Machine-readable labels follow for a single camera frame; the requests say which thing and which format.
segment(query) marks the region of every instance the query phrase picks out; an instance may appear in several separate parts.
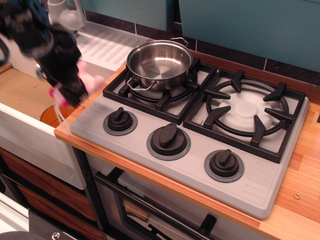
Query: white burner cap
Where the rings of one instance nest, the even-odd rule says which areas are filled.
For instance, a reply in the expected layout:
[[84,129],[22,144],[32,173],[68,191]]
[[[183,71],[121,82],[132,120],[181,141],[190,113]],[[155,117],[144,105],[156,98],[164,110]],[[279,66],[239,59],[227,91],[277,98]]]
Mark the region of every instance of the white burner cap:
[[231,106],[231,110],[219,120],[233,129],[254,132],[254,116],[258,115],[268,129],[274,118],[265,112],[265,108],[271,108],[271,106],[263,100],[263,97],[261,94],[244,90],[230,94],[230,99],[223,100],[218,107]]

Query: faucet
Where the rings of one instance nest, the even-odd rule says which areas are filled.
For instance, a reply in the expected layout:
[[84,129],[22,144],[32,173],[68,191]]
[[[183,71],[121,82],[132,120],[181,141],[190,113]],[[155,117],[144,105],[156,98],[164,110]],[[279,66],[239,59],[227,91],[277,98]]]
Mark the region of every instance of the faucet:
[[69,10],[66,0],[48,0],[49,18],[52,23],[77,31],[86,25],[86,17],[82,11],[81,0],[73,0],[76,10]]

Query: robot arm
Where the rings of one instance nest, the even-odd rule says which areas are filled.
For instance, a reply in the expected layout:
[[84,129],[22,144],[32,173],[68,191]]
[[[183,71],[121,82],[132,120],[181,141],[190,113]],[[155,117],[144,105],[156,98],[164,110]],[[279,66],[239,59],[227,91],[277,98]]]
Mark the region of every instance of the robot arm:
[[38,0],[0,0],[0,33],[13,39],[23,55],[36,60],[44,78],[70,105],[76,107],[88,98],[78,76],[81,53],[75,37],[58,24],[50,25]]

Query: oven door handle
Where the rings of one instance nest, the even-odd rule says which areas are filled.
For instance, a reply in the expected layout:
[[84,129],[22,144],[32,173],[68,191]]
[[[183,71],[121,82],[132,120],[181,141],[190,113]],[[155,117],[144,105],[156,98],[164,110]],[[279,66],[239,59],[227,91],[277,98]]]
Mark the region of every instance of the oven door handle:
[[149,202],[148,200],[129,190],[127,187],[119,184],[118,178],[123,172],[123,170],[115,167],[108,176],[103,175],[101,172],[97,172],[94,175],[94,179],[98,183],[120,195],[122,198],[131,201],[142,209],[175,226],[193,238],[197,240],[214,240],[214,238],[209,236],[217,222],[217,219],[214,216],[208,214],[202,222],[200,228],[196,229],[184,221],[177,219],[175,216],[156,206],[154,203]]

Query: black cast iron grate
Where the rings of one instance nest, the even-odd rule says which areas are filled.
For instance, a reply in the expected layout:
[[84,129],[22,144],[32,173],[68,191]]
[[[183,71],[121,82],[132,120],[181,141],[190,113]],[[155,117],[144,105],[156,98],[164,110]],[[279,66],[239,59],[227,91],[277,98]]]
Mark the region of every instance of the black cast iron grate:
[[[199,71],[208,73],[201,85],[197,83],[197,72]],[[215,77],[217,74],[217,68],[215,66],[203,64],[199,58],[195,57],[188,72],[187,79],[182,85],[185,88],[185,91],[174,96],[171,95],[170,91],[163,91],[162,97],[157,99],[146,97],[131,90],[131,88],[126,84],[126,81],[128,81],[129,77],[131,76],[131,72],[128,68],[126,68],[103,90],[103,96],[179,125],[183,122],[195,101],[199,97],[201,89],[209,84]],[[137,87],[136,84],[132,84],[131,86],[133,88]],[[188,101],[178,114],[173,114],[168,111],[170,103],[183,98],[187,98]]]
[[[226,78],[228,80],[220,83],[221,78]],[[254,116],[253,120],[254,132],[240,131],[220,121],[220,118],[231,109],[231,106],[217,107],[212,109],[212,99],[230,99],[230,96],[223,92],[223,88],[231,86],[235,92],[240,93],[242,91],[242,84],[268,92],[268,94],[263,98],[265,102],[279,102],[279,104],[282,106],[282,110],[271,108],[264,109],[267,114],[279,120],[275,126],[271,127],[270,129],[266,129],[257,115]],[[288,89],[286,84],[283,82],[275,85],[245,76],[245,73],[241,70],[238,72],[231,72],[221,69],[213,81],[209,83],[206,88],[201,90],[200,97],[198,98],[191,112],[186,116],[183,126],[187,129],[239,148],[248,153],[275,163],[280,163],[305,96],[306,95],[303,92]],[[293,113],[290,113],[285,97],[297,100],[297,105],[294,111],[291,109],[291,112]],[[206,104],[208,117],[203,124],[199,124],[193,119],[204,103]],[[223,129],[232,135],[220,131],[220,129]],[[281,142],[281,146],[279,146],[278,152],[273,152],[260,146],[260,142],[265,136],[272,135],[280,129],[285,130],[285,134]],[[247,142],[241,139],[241,137],[251,138],[251,140],[250,142]]]

